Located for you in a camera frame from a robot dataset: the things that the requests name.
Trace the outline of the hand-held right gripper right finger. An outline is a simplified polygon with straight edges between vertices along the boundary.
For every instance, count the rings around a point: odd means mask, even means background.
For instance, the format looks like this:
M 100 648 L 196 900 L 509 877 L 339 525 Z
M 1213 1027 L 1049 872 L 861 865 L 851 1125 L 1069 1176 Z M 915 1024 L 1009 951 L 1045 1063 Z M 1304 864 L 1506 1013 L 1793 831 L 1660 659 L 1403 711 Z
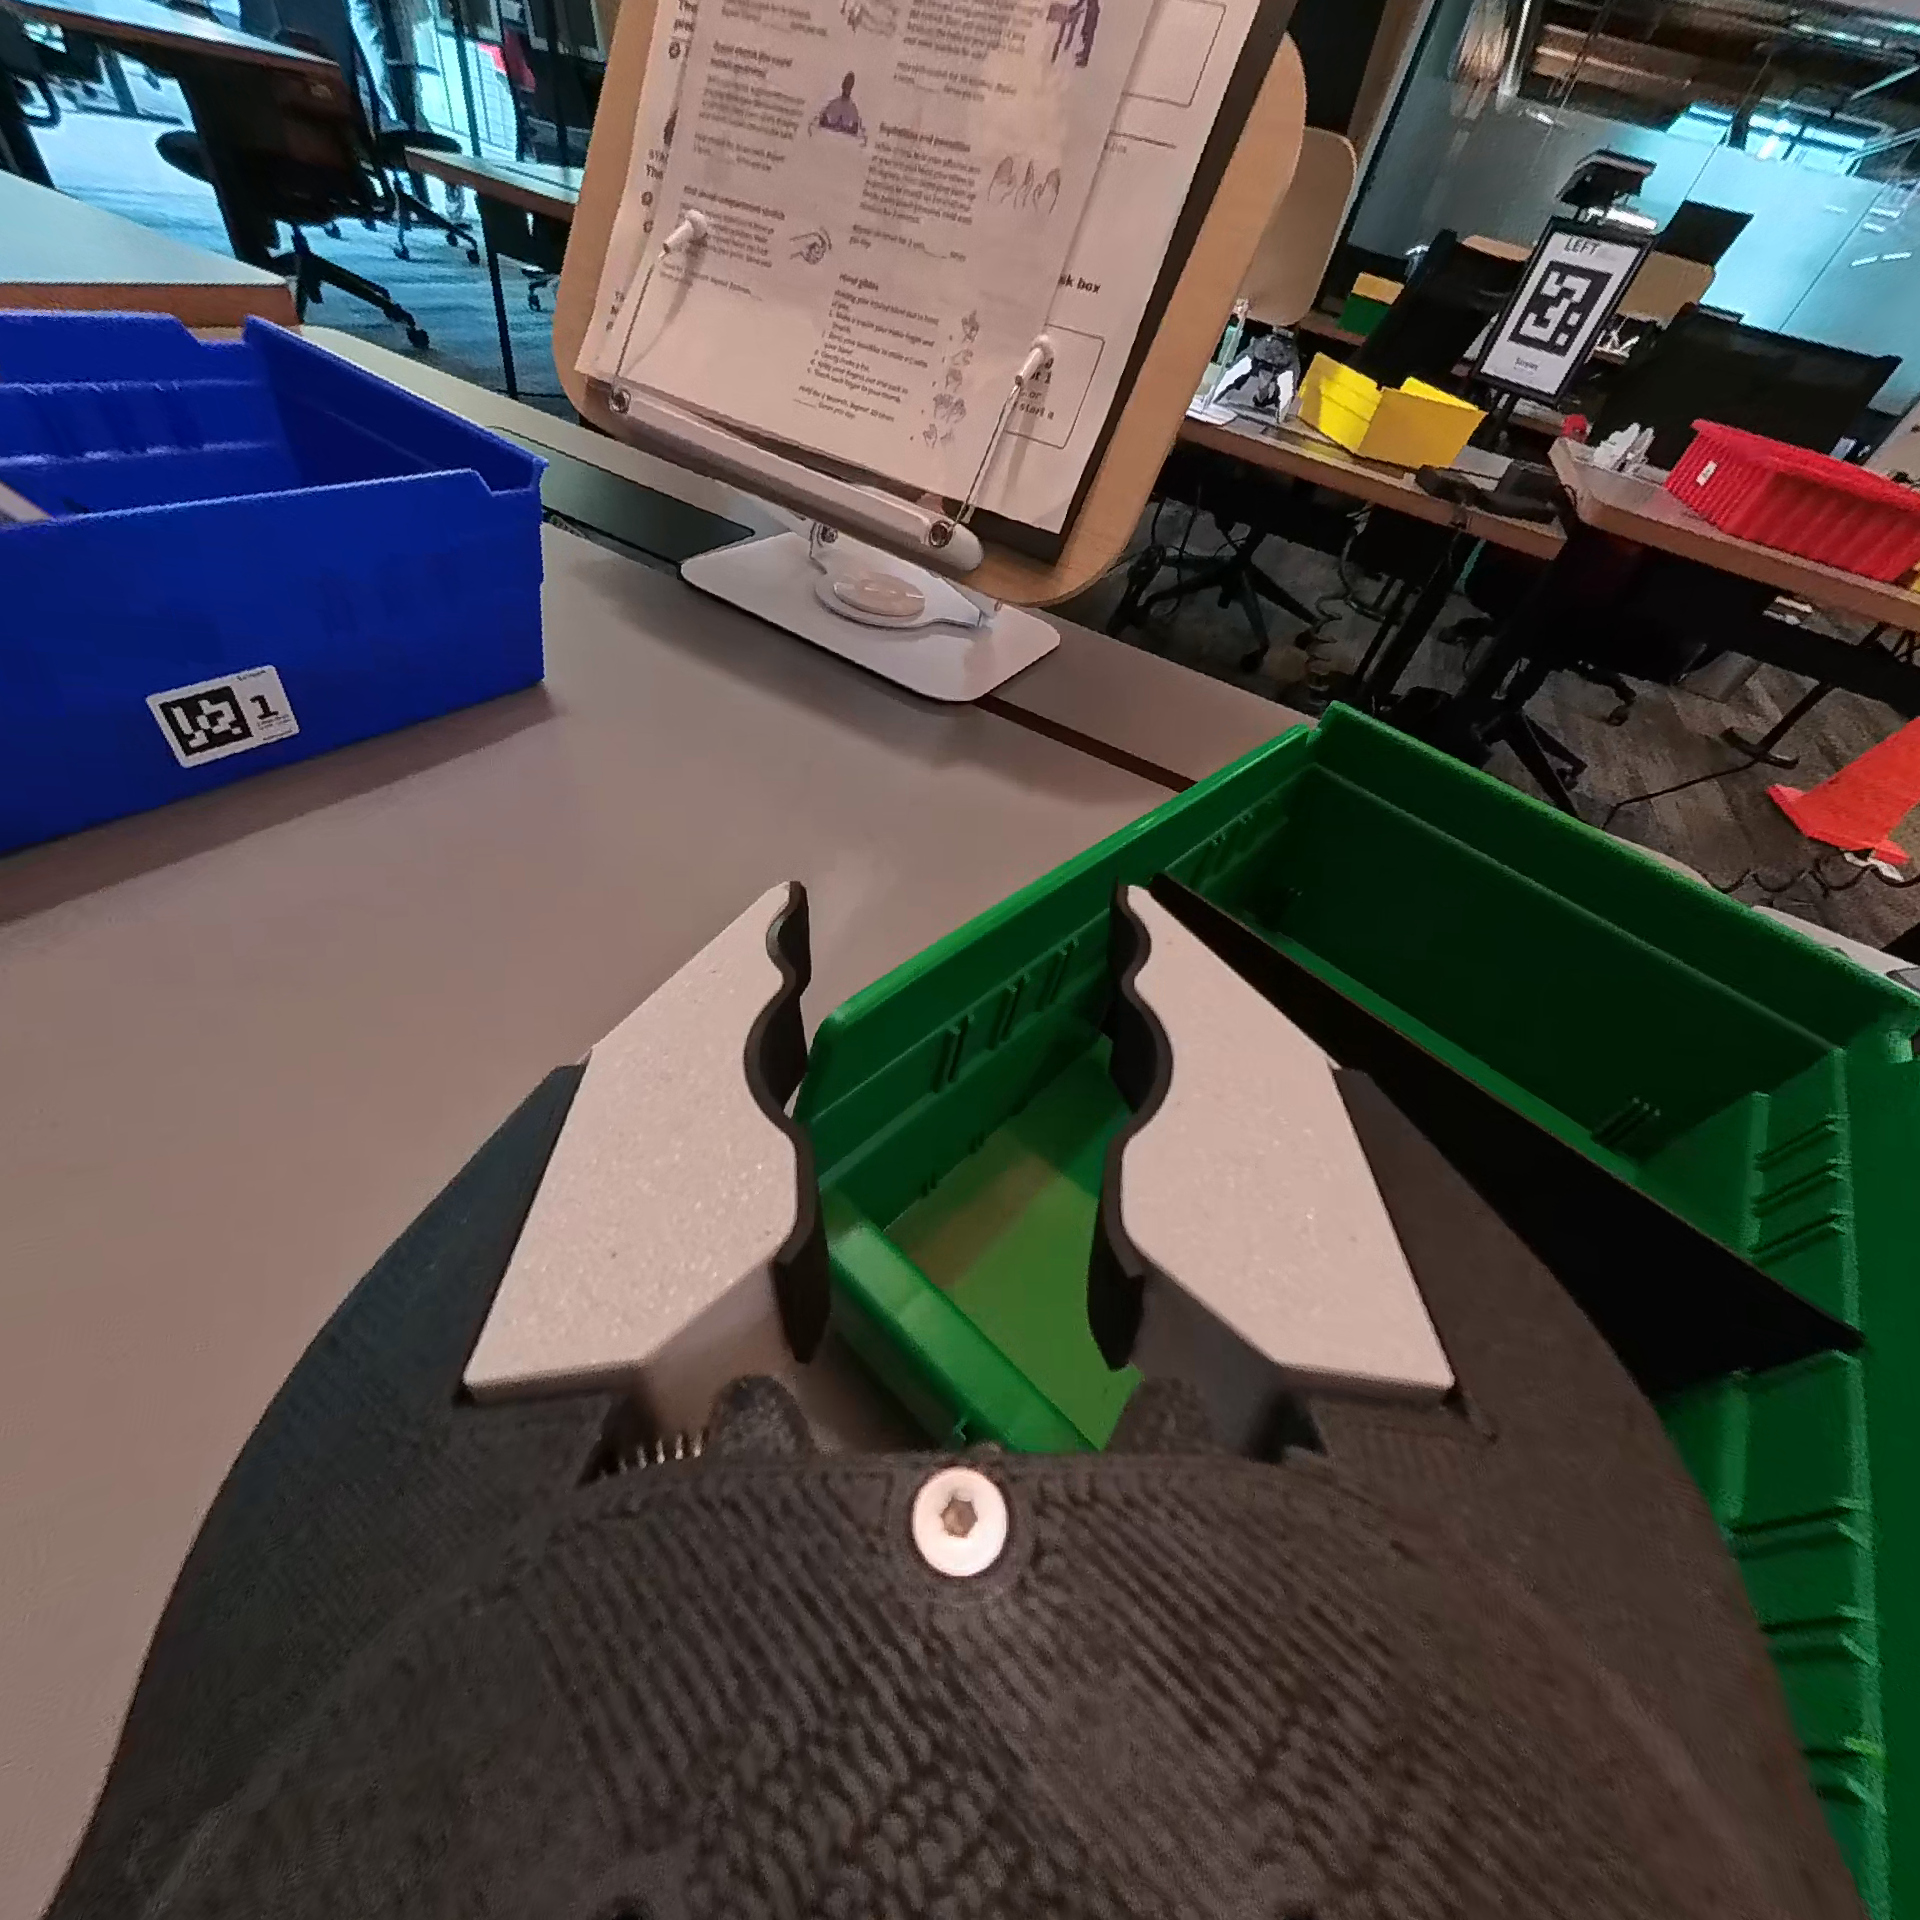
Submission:
M 1457 1368 L 1331 1056 L 1138 881 L 1110 903 L 1123 1103 L 1088 1255 L 1100 1358 L 1260 1455 L 1317 1398 L 1440 1407 Z

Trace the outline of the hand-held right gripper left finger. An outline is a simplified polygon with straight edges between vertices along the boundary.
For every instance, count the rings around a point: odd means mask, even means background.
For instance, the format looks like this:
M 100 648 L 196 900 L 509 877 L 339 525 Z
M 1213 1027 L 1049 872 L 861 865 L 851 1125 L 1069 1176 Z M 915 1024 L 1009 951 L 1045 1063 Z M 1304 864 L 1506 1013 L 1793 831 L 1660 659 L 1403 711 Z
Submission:
M 826 1217 L 788 1111 L 810 976 L 806 888 L 782 879 L 593 1045 L 464 1367 L 473 1400 L 610 1395 L 640 1423 L 709 1423 L 733 1381 L 813 1358 Z

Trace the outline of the green plastic bin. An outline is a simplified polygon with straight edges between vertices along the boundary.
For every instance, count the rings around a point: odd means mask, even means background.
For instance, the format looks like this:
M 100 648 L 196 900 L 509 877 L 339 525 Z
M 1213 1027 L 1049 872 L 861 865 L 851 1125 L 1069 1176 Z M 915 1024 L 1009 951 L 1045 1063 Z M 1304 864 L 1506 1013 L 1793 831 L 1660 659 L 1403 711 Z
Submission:
M 1345 1064 L 1477 1086 L 1416 1119 L 1562 1245 L 1616 1183 L 1728 1286 L 1601 1227 L 1613 1320 L 1728 1543 L 1875 1915 L 1916 1915 L 1916 990 L 1358 716 L 1296 726 L 824 1020 L 800 1119 L 834 1320 L 940 1440 L 1100 1447 L 1133 1376 L 1085 1331 L 1100 1038 L 1124 881 L 1280 959 Z

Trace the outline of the blue plastic bin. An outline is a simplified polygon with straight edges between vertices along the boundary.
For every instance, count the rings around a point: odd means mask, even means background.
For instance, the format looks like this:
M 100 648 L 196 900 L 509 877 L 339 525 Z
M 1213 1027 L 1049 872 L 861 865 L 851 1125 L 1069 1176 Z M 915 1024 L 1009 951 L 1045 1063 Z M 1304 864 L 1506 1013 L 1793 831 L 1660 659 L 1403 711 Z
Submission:
M 545 679 L 545 459 L 262 320 L 6 311 L 2 848 Z

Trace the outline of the wooden document stand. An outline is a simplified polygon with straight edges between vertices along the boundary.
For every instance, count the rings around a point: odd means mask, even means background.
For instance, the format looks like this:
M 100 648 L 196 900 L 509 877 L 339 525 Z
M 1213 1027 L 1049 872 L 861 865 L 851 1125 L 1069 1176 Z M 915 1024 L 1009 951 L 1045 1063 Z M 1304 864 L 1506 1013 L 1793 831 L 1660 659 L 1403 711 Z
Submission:
M 1278 197 L 1240 284 L 1245 315 L 1290 326 L 1322 293 L 1358 180 L 1352 51 L 1312 23 L 1294 23 L 1286 45 L 1301 61 L 1305 132 L 1286 189 Z
M 561 284 L 556 357 L 565 393 L 612 438 L 782 513 L 770 535 L 686 559 L 684 582 L 936 701 L 971 703 L 1042 660 L 1058 632 L 1037 611 L 1085 589 L 1117 561 L 1269 212 L 1286 189 L 1305 132 L 1291 12 L 1286 5 L 1285 47 L 1265 65 L 1260 94 L 1234 120 L 1208 219 L 1168 287 L 1083 502 L 1065 540 L 1045 555 L 1006 542 L 1006 525 L 977 517 L 969 504 L 907 495 L 658 396 L 606 396 L 579 376 L 596 255 L 618 204 L 643 39 L 654 17 L 654 5 L 619 5 Z

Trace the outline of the wooden office desk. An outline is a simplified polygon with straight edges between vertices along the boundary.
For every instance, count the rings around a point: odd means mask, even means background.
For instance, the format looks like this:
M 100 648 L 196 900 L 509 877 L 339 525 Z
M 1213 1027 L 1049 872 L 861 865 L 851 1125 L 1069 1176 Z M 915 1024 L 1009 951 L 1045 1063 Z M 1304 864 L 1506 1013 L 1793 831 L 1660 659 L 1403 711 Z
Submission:
M 1571 493 L 1563 549 L 1594 577 L 1602 660 L 1644 679 L 1716 656 L 1808 683 L 1772 732 L 1728 733 L 1752 761 L 1790 769 L 1787 733 L 1836 691 L 1916 718 L 1916 576 L 1869 582 L 1728 536 L 1656 481 L 1610 470 L 1571 440 L 1552 449 Z

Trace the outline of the yellow plastic bin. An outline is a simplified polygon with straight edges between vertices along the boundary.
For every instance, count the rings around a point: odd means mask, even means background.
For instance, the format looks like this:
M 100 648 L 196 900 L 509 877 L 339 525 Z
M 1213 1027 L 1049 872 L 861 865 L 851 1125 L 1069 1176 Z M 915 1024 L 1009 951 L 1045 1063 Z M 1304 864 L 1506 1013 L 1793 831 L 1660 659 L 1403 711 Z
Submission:
M 1304 374 L 1299 417 L 1356 459 L 1418 470 L 1452 467 L 1485 413 L 1419 376 L 1382 389 L 1356 367 L 1317 353 Z

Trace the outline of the red plastic basket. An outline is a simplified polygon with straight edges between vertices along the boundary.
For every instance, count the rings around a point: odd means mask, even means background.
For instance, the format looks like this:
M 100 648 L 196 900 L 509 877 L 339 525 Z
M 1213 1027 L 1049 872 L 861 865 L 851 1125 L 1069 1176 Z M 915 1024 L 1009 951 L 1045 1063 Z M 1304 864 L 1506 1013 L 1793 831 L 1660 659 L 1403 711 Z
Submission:
M 1665 491 L 1728 536 L 1869 582 L 1916 576 L 1916 487 L 1826 453 L 1696 421 Z

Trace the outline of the white marker tag sign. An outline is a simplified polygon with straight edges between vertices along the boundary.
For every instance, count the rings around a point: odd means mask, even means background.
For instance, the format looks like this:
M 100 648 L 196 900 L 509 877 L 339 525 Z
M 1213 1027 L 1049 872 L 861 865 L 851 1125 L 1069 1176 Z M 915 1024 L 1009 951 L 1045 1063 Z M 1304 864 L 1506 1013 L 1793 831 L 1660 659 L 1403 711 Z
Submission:
M 1648 254 L 1646 231 L 1552 216 L 1480 345 L 1472 384 L 1538 403 L 1565 398 Z

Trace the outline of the printed instruction sheet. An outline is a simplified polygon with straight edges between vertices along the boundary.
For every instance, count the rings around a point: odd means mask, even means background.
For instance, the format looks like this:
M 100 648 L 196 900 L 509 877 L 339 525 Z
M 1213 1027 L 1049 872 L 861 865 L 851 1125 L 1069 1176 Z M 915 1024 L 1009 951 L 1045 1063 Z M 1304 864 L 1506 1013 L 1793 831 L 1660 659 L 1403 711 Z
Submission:
M 1051 553 L 1286 5 L 654 5 L 576 371 Z

